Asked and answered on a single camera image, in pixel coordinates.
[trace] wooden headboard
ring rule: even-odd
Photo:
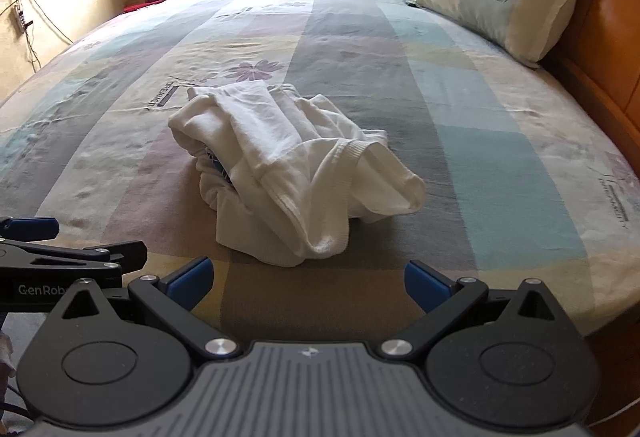
[[[640,0],[578,0],[543,65],[640,176]]]

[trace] white sweatshirt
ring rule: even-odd
[[[424,182],[386,147],[386,132],[361,130],[321,94],[305,99],[291,85],[268,90],[257,80],[191,88],[189,97],[169,127],[197,158],[222,245],[292,267],[343,252],[349,218],[422,207]]]

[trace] gray ribbed panel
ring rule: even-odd
[[[26,437],[78,437],[41,424]],[[360,343],[257,343],[243,359],[205,366],[155,419],[102,437],[488,437],[434,403],[412,367]],[[548,437],[585,436],[576,427]]]

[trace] bed sheet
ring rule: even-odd
[[[427,184],[424,208],[351,224],[294,269],[215,241],[168,117],[192,85],[324,94]],[[55,216],[55,243],[142,239],[143,273],[215,262],[196,314],[240,338],[377,342],[421,316],[402,268],[546,281],[583,333],[640,301],[640,185],[566,91],[404,0],[171,0],[111,20],[0,107],[0,214]]]

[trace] metal screw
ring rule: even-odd
[[[228,356],[236,352],[237,348],[238,344],[228,338],[216,338],[215,340],[207,341],[204,346],[204,350],[214,356]]]
[[[405,340],[387,340],[380,346],[387,356],[406,356],[414,350],[414,346]]]

